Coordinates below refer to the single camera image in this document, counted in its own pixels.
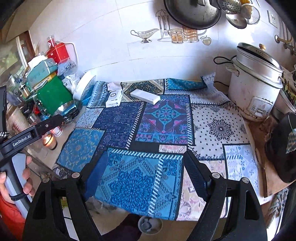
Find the person left hand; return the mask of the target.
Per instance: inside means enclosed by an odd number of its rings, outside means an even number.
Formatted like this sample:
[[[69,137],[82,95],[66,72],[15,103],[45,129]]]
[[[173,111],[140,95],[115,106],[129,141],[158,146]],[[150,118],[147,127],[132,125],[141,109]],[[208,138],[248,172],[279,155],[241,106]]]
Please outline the person left hand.
[[[31,171],[28,167],[26,167],[24,170],[23,170],[23,173],[22,173],[22,177],[26,180],[26,183],[23,187],[23,192],[25,194],[29,194],[29,196],[34,196],[35,195],[35,189],[33,187],[33,181],[32,179],[30,178],[31,176]],[[8,203],[11,203],[11,204],[14,204],[14,202],[11,200],[10,196],[9,196],[9,192],[5,186],[5,181],[6,181],[6,173],[5,172],[1,172],[1,196],[3,198],[3,200],[5,202],[8,202]]]

